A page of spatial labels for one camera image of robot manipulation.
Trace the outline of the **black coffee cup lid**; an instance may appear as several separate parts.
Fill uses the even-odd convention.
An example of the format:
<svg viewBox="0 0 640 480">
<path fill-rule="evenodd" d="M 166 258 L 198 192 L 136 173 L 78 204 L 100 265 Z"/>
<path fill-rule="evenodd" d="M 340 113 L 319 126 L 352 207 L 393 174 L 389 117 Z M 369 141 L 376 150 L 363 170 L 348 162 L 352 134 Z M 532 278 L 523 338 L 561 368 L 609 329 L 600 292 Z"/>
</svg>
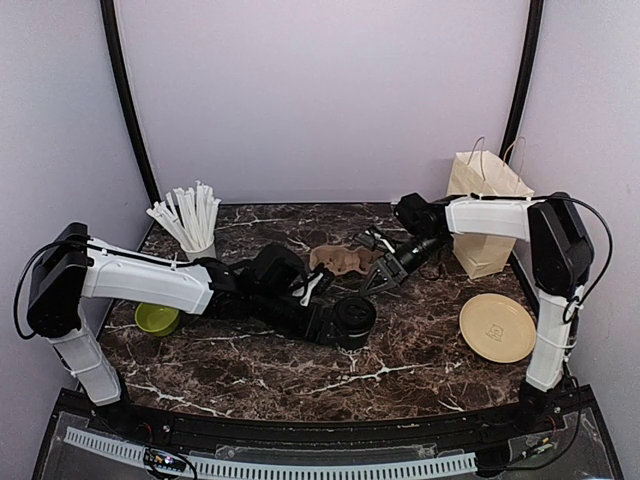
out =
<svg viewBox="0 0 640 480">
<path fill-rule="evenodd" d="M 334 321 L 338 328 L 346 332 L 370 330 L 375 323 L 375 306 L 367 299 L 352 296 L 338 301 L 334 306 Z"/>
</svg>

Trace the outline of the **brown cardboard cup carrier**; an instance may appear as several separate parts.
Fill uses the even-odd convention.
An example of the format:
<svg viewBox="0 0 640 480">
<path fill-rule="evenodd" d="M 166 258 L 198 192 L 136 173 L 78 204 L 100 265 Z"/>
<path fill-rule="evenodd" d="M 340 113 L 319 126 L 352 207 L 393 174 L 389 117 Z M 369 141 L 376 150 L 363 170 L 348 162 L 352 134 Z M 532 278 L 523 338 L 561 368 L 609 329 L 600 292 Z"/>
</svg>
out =
<svg viewBox="0 0 640 480">
<path fill-rule="evenodd" d="M 363 246 L 348 248 L 343 245 L 322 245 L 311 251 L 309 268 L 314 270 L 319 264 L 323 264 L 335 276 L 350 272 L 368 275 L 375 261 L 382 255 L 378 250 Z"/>
</svg>

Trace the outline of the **black paper coffee cup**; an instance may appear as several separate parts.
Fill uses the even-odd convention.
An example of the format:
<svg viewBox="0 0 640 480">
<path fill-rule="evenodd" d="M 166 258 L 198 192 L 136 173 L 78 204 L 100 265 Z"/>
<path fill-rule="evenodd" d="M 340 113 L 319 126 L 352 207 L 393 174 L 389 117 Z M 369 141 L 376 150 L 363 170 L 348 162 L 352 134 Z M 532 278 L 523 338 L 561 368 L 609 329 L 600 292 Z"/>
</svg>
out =
<svg viewBox="0 0 640 480">
<path fill-rule="evenodd" d="M 364 347 L 374 324 L 374 321 L 367 320 L 353 322 L 347 319 L 345 321 L 336 321 L 337 345 L 348 351 Z"/>
</svg>

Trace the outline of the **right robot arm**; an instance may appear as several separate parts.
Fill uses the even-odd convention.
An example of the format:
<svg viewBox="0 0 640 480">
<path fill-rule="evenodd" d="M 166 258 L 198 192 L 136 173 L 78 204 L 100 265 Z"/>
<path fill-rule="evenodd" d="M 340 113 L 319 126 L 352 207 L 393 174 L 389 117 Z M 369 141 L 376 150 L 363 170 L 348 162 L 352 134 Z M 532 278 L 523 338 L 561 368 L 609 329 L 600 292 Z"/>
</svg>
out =
<svg viewBox="0 0 640 480">
<path fill-rule="evenodd" d="M 395 245 L 373 228 L 365 245 L 386 244 L 359 289 L 362 297 L 400 286 L 456 235 L 482 234 L 528 243 L 539 311 L 525 382 L 547 392 L 563 375 L 578 311 L 596 286 L 589 278 L 595 249 L 578 212 L 586 202 L 565 192 L 533 197 L 454 194 L 428 202 L 403 196 L 393 214 L 410 239 Z"/>
</svg>

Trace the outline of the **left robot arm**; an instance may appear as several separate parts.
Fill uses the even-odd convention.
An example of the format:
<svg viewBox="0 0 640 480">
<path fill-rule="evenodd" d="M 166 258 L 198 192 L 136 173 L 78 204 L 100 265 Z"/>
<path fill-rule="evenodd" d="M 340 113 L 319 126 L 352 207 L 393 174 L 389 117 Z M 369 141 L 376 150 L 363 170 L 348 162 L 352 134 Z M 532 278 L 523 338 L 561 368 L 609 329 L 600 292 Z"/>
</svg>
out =
<svg viewBox="0 0 640 480">
<path fill-rule="evenodd" d="M 332 306 L 313 302 L 333 280 L 323 265 L 308 272 L 288 248 L 272 243 L 235 264 L 204 257 L 180 262 L 144 255 L 92 237 L 69 224 L 27 261 L 17 286 L 27 287 L 22 339 L 46 339 L 101 417 L 120 436 L 141 427 L 140 412 L 86 325 L 84 298 L 110 298 L 169 307 L 206 318 L 255 318 L 283 335 L 357 350 L 376 320 L 372 303 L 349 296 Z"/>
</svg>

